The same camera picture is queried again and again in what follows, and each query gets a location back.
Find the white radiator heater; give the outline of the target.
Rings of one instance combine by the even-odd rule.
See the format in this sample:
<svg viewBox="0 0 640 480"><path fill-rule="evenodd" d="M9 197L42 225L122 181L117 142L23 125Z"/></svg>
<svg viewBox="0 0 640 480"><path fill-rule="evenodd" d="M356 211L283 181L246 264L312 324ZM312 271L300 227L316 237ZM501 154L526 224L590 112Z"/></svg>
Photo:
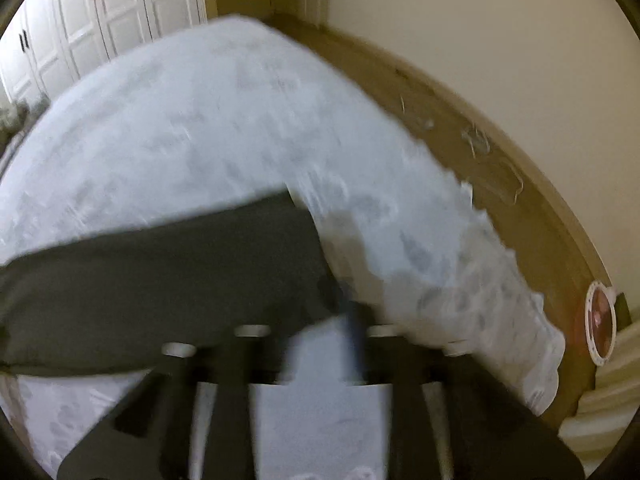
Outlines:
<svg viewBox="0 0 640 480"><path fill-rule="evenodd" d="M594 389L582 395L559 437L591 477L610 456L639 408L639 319L617 333L611 359L596 371Z"/></svg>

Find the round white red fan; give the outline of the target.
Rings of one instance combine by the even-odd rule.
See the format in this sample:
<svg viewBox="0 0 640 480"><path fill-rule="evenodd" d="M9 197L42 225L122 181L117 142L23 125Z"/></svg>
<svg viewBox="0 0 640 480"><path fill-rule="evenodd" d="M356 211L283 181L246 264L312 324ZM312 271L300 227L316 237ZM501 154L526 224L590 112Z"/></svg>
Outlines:
<svg viewBox="0 0 640 480"><path fill-rule="evenodd" d="M615 290L593 281L586 292L584 322L587 348L596 367L605 366L613 354L617 318Z"/></svg>

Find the dark grey pants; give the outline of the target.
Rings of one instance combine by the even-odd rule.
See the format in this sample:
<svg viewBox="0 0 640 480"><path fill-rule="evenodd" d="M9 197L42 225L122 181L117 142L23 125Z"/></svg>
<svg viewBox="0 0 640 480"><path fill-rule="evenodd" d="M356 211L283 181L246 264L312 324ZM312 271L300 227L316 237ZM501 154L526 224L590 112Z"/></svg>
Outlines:
<svg viewBox="0 0 640 480"><path fill-rule="evenodd" d="M294 335L337 314L310 212L285 192L18 257L1 269L1 366L67 377L153 367L164 344L241 325Z"/></svg>

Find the bed with butterfly sheet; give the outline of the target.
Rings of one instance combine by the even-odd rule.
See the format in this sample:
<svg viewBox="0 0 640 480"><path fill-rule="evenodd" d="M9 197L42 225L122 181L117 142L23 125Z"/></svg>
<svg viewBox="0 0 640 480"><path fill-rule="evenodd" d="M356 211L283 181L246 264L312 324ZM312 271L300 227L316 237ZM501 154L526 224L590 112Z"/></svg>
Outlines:
<svg viewBox="0 0 640 480"><path fill-rule="evenodd" d="M132 50L60 96L1 181L1 258L285 190L337 277L417 341L478 354L536 414L564 338L473 190L359 88L247 18Z"/></svg>

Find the white wardrobe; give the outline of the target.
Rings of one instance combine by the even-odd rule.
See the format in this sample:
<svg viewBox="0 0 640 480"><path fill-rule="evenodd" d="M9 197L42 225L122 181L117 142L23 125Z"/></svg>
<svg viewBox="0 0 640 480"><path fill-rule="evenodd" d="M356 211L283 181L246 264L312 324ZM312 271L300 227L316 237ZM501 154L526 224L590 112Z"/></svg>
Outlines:
<svg viewBox="0 0 640 480"><path fill-rule="evenodd" d="M23 0L1 36L1 89L10 103L54 100L119 55L205 20L205 0Z"/></svg>

